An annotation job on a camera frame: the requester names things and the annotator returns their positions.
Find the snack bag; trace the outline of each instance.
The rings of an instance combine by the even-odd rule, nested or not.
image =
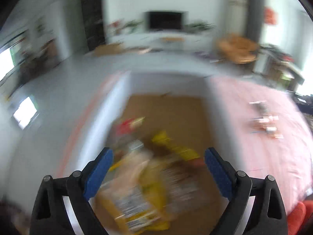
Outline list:
[[[152,138],[152,142],[158,146],[166,147],[194,167],[204,166],[204,161],[195,150],[177,145],[170,137],[168,137],[166,131],[160,131],[157,133]]]
[[[166,201],[166,189],[161,180],[161,171],[164,168],[164,163],[159,159],[152,159],[145,169],[141,172],[139,177],[139,184],[145,199],[147,199],[160,213],[162,219],[165,220],[162,223],[155,225],[157,230],[165,230],[169,228],[170,219],[165,207]]]
[[[142,147],[129,152],[123,157],[114,178],[104,184],[97,194],[102,206],[124,234],[140,234],[145,230],[164,230],[169,227],[160,213],[162,207],[156,207],[161,206],[162,202],[150,202],[151,197],[145,197],[139,183],[140,174],[149,165],[151,158],[152,155],[143,151]]]
[[[166,191],[166,213],[171,219],[186,211],[196,209],[206,203],[206,197],[192,175],[177,158],[168,157],[163,160],[161,182]]]
[[[136,129],[142,125],[144,117],[117,120],[109,133],[107,146],[114,152],[114,162],[110,170],[121,165],[121,159],[129,152],[127,145],[136,140]]]

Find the clutter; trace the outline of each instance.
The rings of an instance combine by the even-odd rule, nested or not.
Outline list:
[[[254,127],[266,132],[273,138],[283,139],[283,135],[279,133],[275,124],[275,122],[278,120],[278,116],[270,114],[266,103],[264,101],[253,101],[249,104],[255,105],[262,115],[262,117],[254,118],[252,120]]]
[[[140,117],[113,124],[109,143],[117,160],[96,196],[123,234],[167,230],[170,221],[206,202],[190,170],[190,165],[199,167],[204,163],[200,155],[176,145],[161,131],[152,142],[172,153],[154,157],[138,139],[136,129],[143,121]]]

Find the metal screw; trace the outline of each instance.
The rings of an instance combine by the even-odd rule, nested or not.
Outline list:
[[[237,174],[239,177],[242,177],[242,178],[246,175],[246,173],[242,170],[237,171]]]
[[[44,182],[49,181],[49,180],[50,180],[50,175],[45,175],[45,176],[43,177],[43,180],[44,180]]]
[[[275,180],[275,178],[274,178],[272,175],[268,175],[267,178],[268,178],[269,180],[271,180],[271,181],[274,181],[274,180]]]
[[[77,177],[80,176],[80,174],[81,174],[81,171],[80,170],[76,170],[76,171],[73,172],[73,177],[77,178]]]

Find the black column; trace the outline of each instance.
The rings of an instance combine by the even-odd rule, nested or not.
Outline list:
[[[105,44],[102,1],[101,0],[81,0],[81,8],[84,20],[84,27],[89,51],[97,46]]]
[[[264,0],[248,0],[248,13],[245,37],[259,42],[264,23]]]

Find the cardboard box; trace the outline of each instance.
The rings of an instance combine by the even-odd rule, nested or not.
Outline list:
[[[179,145],[190,147],[203,157],[207,147],[213,145],[209,131],[204,105],[200,98],[191,96],[168,95],[132,95],[121,116],[122,120],[145,117],[138,135],[145,147],[154,152],[154,156],[169,154],[170,151],[160,149],[151,142],[151,138],[160,130],[166,130],[168,135]],[[206,202],[200,208],[180,214],[171,222],[171,227],[165,231],[145,231],[145,234],[189,235],[209,234],[221,211],[221,196],[206,166],[194,171],[200,188],[204,191]],[[95,213],[102,225],[119,233],[114,219],[95,200]]]
[[[82,170],[96,158],[106,145],[112,123],[120,117],[146,117],[141,128],[143,142],[152,150],[151,135],[159,129],[165,129],[175,141],[194,148],[200,155],[207,147],[213,146],[235,168],[240,164],[236,159],[237,145],[229,130],[229,121],[225,119],[226,113],[208,77],[183,73],[116,73],[105,79],[88,109],[89,117],[84,113],[82,127],[75,130],[80,134],[71,135],[76,141],[67,150],[70,154],[62,171],[63,176],[68,176],[73,170]],[[207,194],[208,203],[180,215],[171,222],[169,230],[145,233],[210,233],[228,201],[220,195],[206,167],[199,171],[198,178]],[[98,207],[96,199],[90,199],[90,204],[109,234],[120,234],[113,218]],[[80,234],[69,200],[65,205],[74,231]],[[238,234],[242,234],[244,228],[245,224],[242,227],[239,225]]]
[[[95,48],[94,54],[96,56],[103,56],[103,55],[116,55],[124,52],[123,44],[122,43],[112,43],[108,45],[99,45]]]

